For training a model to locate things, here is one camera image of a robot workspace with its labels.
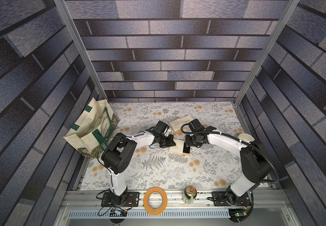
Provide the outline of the cream drawer jewelry box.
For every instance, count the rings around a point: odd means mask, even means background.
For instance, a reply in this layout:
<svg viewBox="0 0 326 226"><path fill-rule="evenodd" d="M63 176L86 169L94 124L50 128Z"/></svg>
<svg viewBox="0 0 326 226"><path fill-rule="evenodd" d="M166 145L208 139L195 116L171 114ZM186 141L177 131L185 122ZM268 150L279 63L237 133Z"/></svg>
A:
<svg viewBox="0 0 326 226"><path fill-rule="evenodd" d="M169 148L170 153L190 156L190 147L186 145L185 141L178 139L174 139L173 141L176 145Z"/></svg>

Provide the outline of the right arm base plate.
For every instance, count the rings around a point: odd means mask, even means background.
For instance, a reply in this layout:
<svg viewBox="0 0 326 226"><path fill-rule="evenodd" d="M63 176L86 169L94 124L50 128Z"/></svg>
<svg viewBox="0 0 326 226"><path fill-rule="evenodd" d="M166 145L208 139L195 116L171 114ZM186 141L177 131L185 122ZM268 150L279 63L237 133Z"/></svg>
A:
<svg viewBox="0 0 326 226"><path fill-rule="evenodd" d="M234 193L216 191L212 192L213 203L215 206L238 206L238 207L248 207L251 206L252 202L250 195L245 193L242 196L236 196Z"/></svg>

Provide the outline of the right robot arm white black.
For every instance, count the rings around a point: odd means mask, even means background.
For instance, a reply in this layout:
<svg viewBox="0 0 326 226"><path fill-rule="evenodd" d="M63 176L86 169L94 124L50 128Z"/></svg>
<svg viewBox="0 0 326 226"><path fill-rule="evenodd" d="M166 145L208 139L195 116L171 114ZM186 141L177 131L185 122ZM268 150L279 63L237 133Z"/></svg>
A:
<svg viewBox="0 0 326 226"><path fill-rule="evenodd" d="M211 144L239 157L242 173L226 190L228 199L238 199L259 184L279 182L278 171L261 141L240 139L220 132L213 126L204 127L197 119L183 124L181 131L186 135L185 142L189 147L200 148L204 144Z"/></svg>

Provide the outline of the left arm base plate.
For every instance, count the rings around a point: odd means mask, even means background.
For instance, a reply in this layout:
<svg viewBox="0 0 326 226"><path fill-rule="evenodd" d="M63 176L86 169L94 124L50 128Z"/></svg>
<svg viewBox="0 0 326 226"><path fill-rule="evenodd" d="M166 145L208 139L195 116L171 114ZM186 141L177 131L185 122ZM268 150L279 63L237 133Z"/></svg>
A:
<svg viewBox="0 0 326 226"><path fill-rule="evenodd" d="M125 192L121 196L117 196L111 191L105 192L101 198L101 207L123 206L138 207L139 192Z"/></svg>

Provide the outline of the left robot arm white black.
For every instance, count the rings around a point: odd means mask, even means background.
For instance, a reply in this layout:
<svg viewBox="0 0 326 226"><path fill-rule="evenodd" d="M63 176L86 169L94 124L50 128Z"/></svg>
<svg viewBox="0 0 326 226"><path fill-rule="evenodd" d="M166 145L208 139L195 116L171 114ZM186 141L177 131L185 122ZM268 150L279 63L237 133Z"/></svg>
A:
<svg viewBox="0 0 326 226"><path fill-rule="evenodd" d="M124 171L128 168L136 149L158 144L160 148L176 146L168 124L158 121L157 125L137 134L126 136L117 133L106 146L101 160L111 175L111 193L114 198L124 198L127 193Z"/></svg>

